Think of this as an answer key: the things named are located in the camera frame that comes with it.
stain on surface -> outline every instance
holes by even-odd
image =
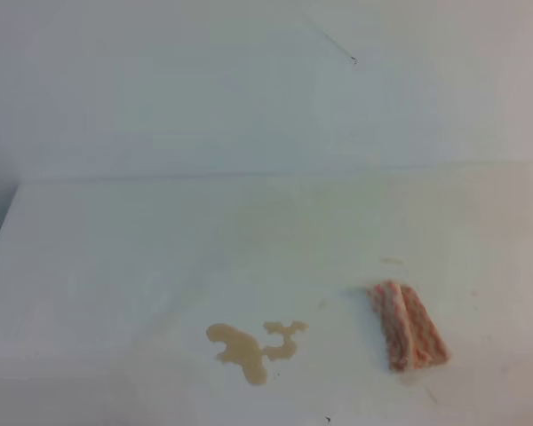
[[[433,392],[428,388],[425,388],[425,391],[426,391],[426,395],[428,395],[430,400],[433,401],[436,406],[438,406],[438,399],[435,397]]]
[[[290,359],[296,353],[298,346],[291,338],[297,331],[306,331],[308,330],[308,325],[302,321],[292,321],[290,327],[285,327],[282,325],[282,322],[266,322],[263,324],[266,332],[268,334],[279,334],[282,335],[283,344],[282,346],[266,346],[262,354],[266,355],[271,361],[276,361],[277,359]]]
[[[226,345],[225,350],[217,354],[218,361],[241,366],[245,379],[250,384],[263,384],[267,381],[263,353],[259,342],[252,335],[227,324],[214,324],[207,329],[206,334],[210,342],[223,342]]]
[[[291,337],[297,331],[308,329],[308,325],[302,321],[292,321],[289,327],[285,327],[282,322],[265,322],[263,327],[270,335],[282,335],[282,346],[266,346],[261,349],[259,342],[252,335],[228,324],[213,324],[206,332],[210,342],[222,342],[226,345],[225,350],[218,353],[216,359],[223,364],[233,363],[240,366],[247,382],[253,385],[267,382],[268,374],[263,366],[263,356],[266,355],[271,361],[292,358],[298,346]]]

crumb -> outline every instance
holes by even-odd
[[[425,391],[426,391],[426,395],[428,395],[428,397],[431,399],[431,401],[433,401],[434,404],[436,406],[438,406],[438,399],[436,399],[436,397],[433,394],[433,392],[430,389],[428,389],[428,388],[425,388]]]
[[[394,257],[381,257],[381,263],[383,263],[383,264],[403,264],[401,259],[395,259]]]

white backdrop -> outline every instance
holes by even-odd
[[[0,0],[0,178],[532,159],[533,0]]]

small debris speck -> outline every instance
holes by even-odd
[[[436,399],[433,392],[428,388],[425,388],[425,391],[426,391],[426,395],[428,395],[428,397],[434,402],[434,404],[438,406],[438,399]]]

yellowish liquid spill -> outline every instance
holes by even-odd
[[[267,382],[267,369],[263,366],[263,356],[275,361],[277,359],[290,359],[296,353],[298,346],[291,338],[297,331],[306,331],[308,325],[302,321],[292,321],[289,327],[282,322],[266,322],[263,327],[268,334],[282,335],[282,346],[266,346],[260,349],[259,342],[238,328],[228,324],[213,324],[207,329],[207,338],[210,342],[223,342],[226,348],[218,353],[217,360],[222,363],[231,362],[241,366],[245,379],[250,384],[259,385]]]

